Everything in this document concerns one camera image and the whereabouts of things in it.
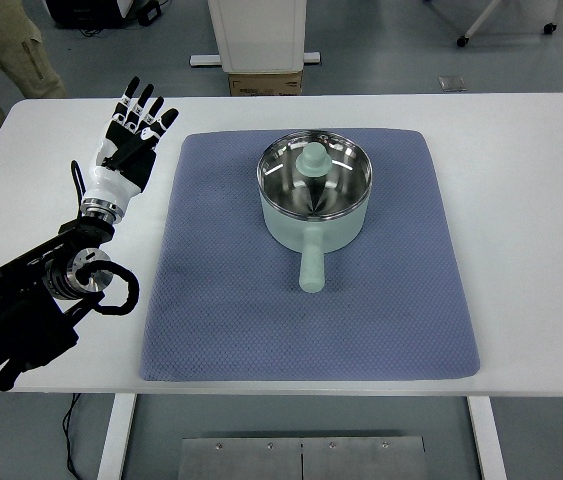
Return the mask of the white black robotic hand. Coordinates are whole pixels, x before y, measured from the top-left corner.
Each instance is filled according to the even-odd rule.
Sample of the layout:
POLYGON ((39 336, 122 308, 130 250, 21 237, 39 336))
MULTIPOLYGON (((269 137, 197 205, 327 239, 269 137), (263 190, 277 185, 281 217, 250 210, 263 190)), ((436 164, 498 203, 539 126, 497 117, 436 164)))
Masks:
POLYGON ((131 199, 145 190, 156 147, 179 116, 175 108, 162 110, 164 99, 152 97, 152 84, 139 85, 133 77, 118 100, 80 201, 81 214, 110 224, 120 222, 131 199))

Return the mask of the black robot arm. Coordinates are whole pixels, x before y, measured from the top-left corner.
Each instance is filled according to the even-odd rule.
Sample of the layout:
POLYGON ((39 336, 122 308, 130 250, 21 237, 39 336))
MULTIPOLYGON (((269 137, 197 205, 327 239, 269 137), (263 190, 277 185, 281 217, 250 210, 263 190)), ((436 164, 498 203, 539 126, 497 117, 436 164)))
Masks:
POLYGON ((110 221, 81 216, 54 238, 0 267, 0 391, 77 344, 75 326, 104 293, 78 287, 68 266, 82 250, 110 241, 110 221))

